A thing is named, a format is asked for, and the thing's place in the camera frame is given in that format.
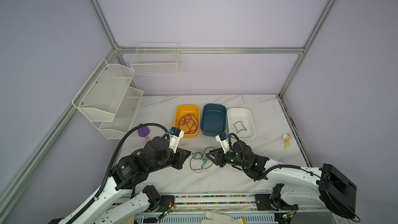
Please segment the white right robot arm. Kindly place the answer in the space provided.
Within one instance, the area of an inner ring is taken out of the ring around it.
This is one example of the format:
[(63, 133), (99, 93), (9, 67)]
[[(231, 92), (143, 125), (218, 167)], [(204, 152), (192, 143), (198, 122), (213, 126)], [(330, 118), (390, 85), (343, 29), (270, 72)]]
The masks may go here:
[(333, 165), (309, 168), (284, 164), (256, 155), (242, 141), (221, 144), (220, 148), (206, 153), (214, 165), (222, 168), (229, 164), (253, 181), (275, 181), (271, 193), (257, 198), (261, 210), (295, 214), (300, 205), (308, 205), (326, 208), (337, 216), (360, 222), (356, 215), (357, 187)]

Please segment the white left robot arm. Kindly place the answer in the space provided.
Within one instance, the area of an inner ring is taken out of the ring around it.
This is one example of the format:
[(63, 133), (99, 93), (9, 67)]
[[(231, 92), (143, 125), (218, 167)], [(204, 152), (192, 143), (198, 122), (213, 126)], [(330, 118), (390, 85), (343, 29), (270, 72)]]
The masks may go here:
[(149, 185), (135, 194), (135, 187), (145, 181), (149, 174), (172, 167), (181, 170), (191, 152), (178, 147), (184, 132), (172, 127), (163, 136), (153, 138), (145, 147), (117, 160), (119, 150), (130, 134), (141, 128), (128, 131), (118, 144), (98, 190), (81, 206), (63, 219), (53, 219), (53, 224), (116, 224), (135, 214), (154, 211), (161, 202), (155, 186)]

